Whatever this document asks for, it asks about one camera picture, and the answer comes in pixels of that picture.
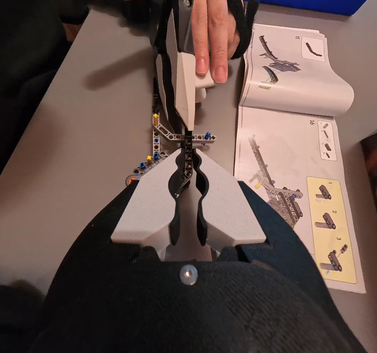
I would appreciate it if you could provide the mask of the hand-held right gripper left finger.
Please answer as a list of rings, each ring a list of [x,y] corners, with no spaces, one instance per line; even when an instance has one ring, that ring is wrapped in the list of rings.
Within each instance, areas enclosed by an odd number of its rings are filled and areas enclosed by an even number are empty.
[[[181,148],[177,149],[126,188],[131,190],[131,186],[136,186],[111,235],[113,243],[150,246],[162,261],[165,260],[166,248],[177,239],[172,237],[170,225],[175,217],[179,217],[175,193],[181,186],[176,162],[181,151]],[[176,171],[178,185],[169,190],[169,181],[173,180]]]

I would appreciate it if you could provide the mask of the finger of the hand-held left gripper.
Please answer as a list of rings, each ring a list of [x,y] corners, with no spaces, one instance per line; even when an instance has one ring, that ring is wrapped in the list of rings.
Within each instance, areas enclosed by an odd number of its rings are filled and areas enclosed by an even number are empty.
[[[193,131],[195,123],[195,56],[178,51],[173,10],[167,23],[166,49],[171,63],[174,106],[186,129]]]
[[[156,59],[159,95],[172,128],[185,127],[185,77],[180,52],[158,54]]]

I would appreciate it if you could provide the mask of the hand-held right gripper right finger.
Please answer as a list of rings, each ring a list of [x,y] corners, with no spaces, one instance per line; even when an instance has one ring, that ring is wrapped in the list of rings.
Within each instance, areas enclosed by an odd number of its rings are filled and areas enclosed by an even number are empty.
[[[221,253],[223,248],[266,241],[240,184],[200,150],[193,150],[196,188],[201,197],[197,210],[197,235],[202,246]]]

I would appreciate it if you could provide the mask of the grey toy brick assembly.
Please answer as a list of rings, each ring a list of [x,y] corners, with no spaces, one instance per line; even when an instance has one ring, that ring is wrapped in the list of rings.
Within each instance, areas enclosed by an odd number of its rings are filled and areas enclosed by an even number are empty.
[[[152,146],[153,153],[148,156],[146,161],[140,162],[139,166],[133,170],[126,180],[125,185],[129,186],[132,182],[140,180],[142,176],[151,171],[154,167],[165,160],[169,154],[163,150],[161,139],[165,139],[171,143],[176,143],[181,146],[183,142],[184,133],[176,134],[170,132],[162,123],[160,118],[159,102],[161,101],[159,95],[159,88],[157,78],[153,78],[153,105],[152,105]],[[205,134],[193,134],[193,145],[206,145],[215,142],[216,136],[207,132]]]

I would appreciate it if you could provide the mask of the black toy brick beam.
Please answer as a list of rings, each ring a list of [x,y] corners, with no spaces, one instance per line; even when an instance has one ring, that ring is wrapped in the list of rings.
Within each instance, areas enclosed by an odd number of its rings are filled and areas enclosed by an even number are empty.
[[[181,185],[175,192],[176,198],[186,190],[193,175],[193,135],[191,131],[185,129],[183,142],[181,143],[181,154],[178,156]]]

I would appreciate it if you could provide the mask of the grey desk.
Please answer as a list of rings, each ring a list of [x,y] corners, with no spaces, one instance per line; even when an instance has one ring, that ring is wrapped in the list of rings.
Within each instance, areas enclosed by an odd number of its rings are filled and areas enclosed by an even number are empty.
[[[376,352],[376,210],[359,144],[376,129],[376,0],[351,17],[262,5],[256,20],[322,32],[333,70],[354,89],[337,125],[366,294],[331,293]],[[89,13],[1,174],[1,284],[45,293],[73,241],[148,155],[152,70],[142,32]]]

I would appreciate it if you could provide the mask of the person's left hand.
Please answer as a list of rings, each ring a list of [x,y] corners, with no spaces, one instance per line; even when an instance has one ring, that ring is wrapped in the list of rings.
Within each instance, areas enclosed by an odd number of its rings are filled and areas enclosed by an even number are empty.
[[[228,60],[240,42],[227,0],[194,0],[191,26],[196,74],[204,76],[210,71],[216,83],[225,83]]]

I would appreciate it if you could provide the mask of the building instruction booklet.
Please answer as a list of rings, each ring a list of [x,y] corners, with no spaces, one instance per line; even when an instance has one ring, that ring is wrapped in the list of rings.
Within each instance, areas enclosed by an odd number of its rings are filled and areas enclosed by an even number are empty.
[[[354,91],[327,38],[254,24],[244,61],[234,176],[295,231],[328,288],[366,293],[335,120]]]

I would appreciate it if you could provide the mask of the person's dark clothing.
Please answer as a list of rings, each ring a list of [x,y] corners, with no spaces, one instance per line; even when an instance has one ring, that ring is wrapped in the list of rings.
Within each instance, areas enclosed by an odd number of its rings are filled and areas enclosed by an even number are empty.
[[[68,47],[50,0],[1,0],[1,170]],[[83,230],[43,302],[34,288],[1,285],[1,352],[126,352],[125,265],[111,261],[127,251],[109,242],[126,200],[124,190]]]

